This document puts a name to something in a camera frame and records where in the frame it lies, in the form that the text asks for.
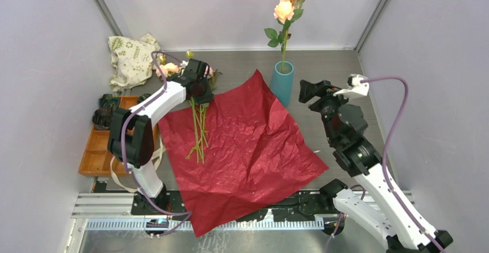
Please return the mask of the dark rolled item top-left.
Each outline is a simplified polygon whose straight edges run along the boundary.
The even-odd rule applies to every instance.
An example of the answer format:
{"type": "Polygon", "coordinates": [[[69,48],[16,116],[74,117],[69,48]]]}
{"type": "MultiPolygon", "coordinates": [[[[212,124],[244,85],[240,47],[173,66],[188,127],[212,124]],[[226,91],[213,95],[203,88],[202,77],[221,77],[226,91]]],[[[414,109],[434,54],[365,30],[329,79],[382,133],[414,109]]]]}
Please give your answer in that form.
{"type": "Polygon", "coordinates": [[[99,108],[109,108],[109,109],[117,109],[120,105],[121,98],[112,94],[103,94],[99,98],[99,108]]]}

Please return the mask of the dark rolled item top-right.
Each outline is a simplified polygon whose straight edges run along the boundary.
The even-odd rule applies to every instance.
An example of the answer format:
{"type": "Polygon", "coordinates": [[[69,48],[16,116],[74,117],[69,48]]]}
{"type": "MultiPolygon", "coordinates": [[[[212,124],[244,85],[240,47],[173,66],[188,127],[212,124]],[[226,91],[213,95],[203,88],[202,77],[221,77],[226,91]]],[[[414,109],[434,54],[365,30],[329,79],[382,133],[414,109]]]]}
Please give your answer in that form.
{"type": "Polygon", "coordinates": [[[150,96],[151,96],[150,93],[145,93],[143,95],[138,96],[138,98],[137,98],[137,104],[141,104],[143,101],[145,101],[150,96]]]}

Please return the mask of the cream printed cloth bag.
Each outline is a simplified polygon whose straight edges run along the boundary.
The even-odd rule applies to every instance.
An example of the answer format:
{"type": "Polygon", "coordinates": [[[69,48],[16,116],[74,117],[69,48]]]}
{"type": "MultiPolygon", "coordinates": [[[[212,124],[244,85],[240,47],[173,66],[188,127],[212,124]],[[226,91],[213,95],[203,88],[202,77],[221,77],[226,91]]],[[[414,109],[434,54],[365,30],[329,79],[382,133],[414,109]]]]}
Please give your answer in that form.
{"type": "Polygon", "coordinates": [[[157,40],[146,33],[139,39],[110,36],[108,46],[111,66],[115,72],[110,78],[113,92],[123,92],[146,83],[155,69],[151,53],[160,50],[157,40]]]}

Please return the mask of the dark red wrapping paper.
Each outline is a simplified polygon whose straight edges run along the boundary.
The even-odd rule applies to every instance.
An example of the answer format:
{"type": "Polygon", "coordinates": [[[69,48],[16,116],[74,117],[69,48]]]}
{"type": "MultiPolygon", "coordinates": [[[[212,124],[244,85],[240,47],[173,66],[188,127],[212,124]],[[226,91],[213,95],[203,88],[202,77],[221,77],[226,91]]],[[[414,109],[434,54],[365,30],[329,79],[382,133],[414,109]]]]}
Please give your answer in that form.
{"type": "Polygon", "coordinates": [[[212,100],[203,160],[191,153],[191,108],[168,113],[158,126],[197,237],[285,199],[327,170],[259,71],[212,100]]]}

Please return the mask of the cream printed ribbon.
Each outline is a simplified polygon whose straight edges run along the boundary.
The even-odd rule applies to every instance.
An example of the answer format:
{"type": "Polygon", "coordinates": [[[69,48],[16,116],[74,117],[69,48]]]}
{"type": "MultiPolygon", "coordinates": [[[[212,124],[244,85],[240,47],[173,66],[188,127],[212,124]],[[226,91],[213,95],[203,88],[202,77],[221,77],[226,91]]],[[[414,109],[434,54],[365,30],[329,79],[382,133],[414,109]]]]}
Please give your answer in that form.
{"type": "MultiPolygon", "coordinates": [[[[156,146],[157,148],[153,152],[152,158],[151,158],[151,162],[152,162],[155,170],[157,170],[159,168],[159,166],[161,165],[164,153],[166,151],[160,133],[157,134],[156,141],[157,141],[157,146],[156,146]]],[[[111,157],[111,160],[110,160],[110,176],[112,178],[112,181],[116,185],[118,185],[120,188],[122,188],[123,190],[126,190],[127,192],[130,192],[130,193],[135,193],[137,191],[137,188],[136,188],[135,184],[129,183],[130,175],[128,175],[125,172],[116,172],[115,171],[115,168],[117,166],[121,166],[121,165],[123,165],[123,164],[121,162],[117,161],[115,156],[111,157]]]]}

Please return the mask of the teal cylindrical vase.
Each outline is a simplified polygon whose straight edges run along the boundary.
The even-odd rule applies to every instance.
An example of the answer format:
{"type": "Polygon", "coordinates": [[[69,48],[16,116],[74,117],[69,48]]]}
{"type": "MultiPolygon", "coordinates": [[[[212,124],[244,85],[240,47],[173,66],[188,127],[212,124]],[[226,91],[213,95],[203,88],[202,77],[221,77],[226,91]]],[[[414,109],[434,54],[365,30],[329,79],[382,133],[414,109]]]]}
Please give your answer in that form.
{"type": "Polygon", "coordinates": [[[277,62],[272,75],[270,90],[279,102],[288,107],[291,100],[294,66],[290,62],[277,62]]]}

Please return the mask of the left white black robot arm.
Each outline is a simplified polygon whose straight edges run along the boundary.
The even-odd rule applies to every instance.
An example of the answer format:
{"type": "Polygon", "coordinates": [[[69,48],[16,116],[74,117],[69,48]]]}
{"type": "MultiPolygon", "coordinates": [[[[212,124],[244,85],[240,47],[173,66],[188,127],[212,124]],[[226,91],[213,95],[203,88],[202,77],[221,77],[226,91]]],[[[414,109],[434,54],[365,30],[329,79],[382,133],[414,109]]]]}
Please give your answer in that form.
{"type": "Polygon", "coordinates": [[[154,214],[166,211],[168,198],[152,162],[153,129],[166,114],[187,100],[210,103],[212,75],[207,63],[191,58],[146,100],[129,109],[117,108],[112,113],[107,149],[134,176],[137,191],[148,196],[145,206],[154,214]]]}

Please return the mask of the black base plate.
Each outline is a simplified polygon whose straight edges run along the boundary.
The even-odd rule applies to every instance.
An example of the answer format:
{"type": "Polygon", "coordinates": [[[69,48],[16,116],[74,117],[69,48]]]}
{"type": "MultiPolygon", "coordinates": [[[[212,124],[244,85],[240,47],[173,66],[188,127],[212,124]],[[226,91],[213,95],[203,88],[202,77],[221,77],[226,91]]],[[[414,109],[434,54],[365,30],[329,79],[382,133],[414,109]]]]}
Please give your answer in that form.
{"type": "MultiPolygon", "coordinates": [[[[166,211],[174,213],[186,212],[185,204],[179,191],[167,192],[166,199],[166,211]]],[[[271,211],[274,222],[308,221],[313,220],[313,217],[328,215],[335,217],[339,214],[332,202],[327,203],[325,197],[318,190],[304,190],[296,192],[280,202],[237,218],[235,221],[262,221],[268,211],[271,211]]],[[[138,192],[133,198],[130,214],[143,216],[162,215],[138,192]]]]}

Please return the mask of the dark rolled item left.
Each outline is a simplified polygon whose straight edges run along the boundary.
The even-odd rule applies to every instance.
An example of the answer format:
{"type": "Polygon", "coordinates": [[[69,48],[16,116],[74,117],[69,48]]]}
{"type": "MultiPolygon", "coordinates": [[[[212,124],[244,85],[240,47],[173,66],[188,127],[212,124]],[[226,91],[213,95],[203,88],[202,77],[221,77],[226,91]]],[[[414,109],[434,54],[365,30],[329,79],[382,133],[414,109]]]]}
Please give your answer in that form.
{"type": "Polygon", "coordinates": [[[92,116],[92,122],[96,130],[109,130],[111,119],[112,109],[108,107],[97,109],[92,116]]]}

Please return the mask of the peach rose stem tall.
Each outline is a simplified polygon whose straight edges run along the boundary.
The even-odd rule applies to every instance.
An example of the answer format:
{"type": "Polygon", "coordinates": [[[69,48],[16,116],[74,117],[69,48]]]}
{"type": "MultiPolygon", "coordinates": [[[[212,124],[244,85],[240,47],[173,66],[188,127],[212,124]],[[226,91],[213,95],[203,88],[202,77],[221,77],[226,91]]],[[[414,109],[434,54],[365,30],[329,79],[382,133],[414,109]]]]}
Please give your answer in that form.
{"type": "Polygon", "coordinates": [[[267,46],[276,48],[280,46],[281,62],[279,72],[285,74],[285,55],[288,40],[291,37],[291,25],[301,18],[304,9],[303,4],[306,0],[279,0],[279,3],[274,7],[273,17],[281,25],[281,30],[277,31],[273,28],[265,28],[264,32],[269,39],[267,46]]]}

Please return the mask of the pink flower bouquet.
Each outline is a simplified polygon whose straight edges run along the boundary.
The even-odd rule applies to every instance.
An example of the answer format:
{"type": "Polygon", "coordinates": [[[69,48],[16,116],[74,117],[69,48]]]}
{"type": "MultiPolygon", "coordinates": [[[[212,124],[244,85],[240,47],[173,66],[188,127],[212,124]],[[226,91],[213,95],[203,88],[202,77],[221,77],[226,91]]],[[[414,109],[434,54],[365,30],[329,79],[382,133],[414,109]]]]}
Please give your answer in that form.
{"type": "MultiPolygon", "coordinates": [[[[172,62],[167,62],[168,56],[169,55],[163,51],[155,51],[152,53],[153,63],[155,66],[154,70],[157,77],[162,81],[169,81],[169,77],[176,73],[179,73],[180,70],[187,65],[187,62],[190,58],[194,59],[194,53],[191,50],[186,51],[187,61],[180,61],[180,64],[178,65],[172,62]]],[[[219,74],[220,73],[218,71],[215,71],[210,67],[208,78],[212,92],[215,88],[215,83],[217,82],[219,74]]],[[[194,154],[196,155],[197,163],[203,164],[205,162],[204,149],[208,147],[208,131],[206,129],[205,123],[206,113],[210,103],[198,105],[194,103],[193,99],[187,101],[189,102],[192,111],[195,144],[190,149],[190,152],[186,158],[189,159],[194,154]]]]}

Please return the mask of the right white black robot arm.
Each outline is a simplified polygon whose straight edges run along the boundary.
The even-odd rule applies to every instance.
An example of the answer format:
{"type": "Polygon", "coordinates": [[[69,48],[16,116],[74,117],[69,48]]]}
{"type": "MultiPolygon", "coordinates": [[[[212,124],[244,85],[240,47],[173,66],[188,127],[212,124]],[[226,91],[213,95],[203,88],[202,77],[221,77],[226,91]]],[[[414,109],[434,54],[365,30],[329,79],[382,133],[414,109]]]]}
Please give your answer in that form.
{"type": "Polygon", "coordinates": [[[413,206],[390,174],[385,154],[364,136],[367,122],[350,101],[368,95],[370,80],[353,74],[341,89],[323,80],[301,80],[299,101],[321,115],[337,164],[374,200],[369,205],[352,188],[334,179],[319,189],[318,204],[327,213],[350,217],[374,236],[386,252],[445,252],[453,242],[413,206]]]}

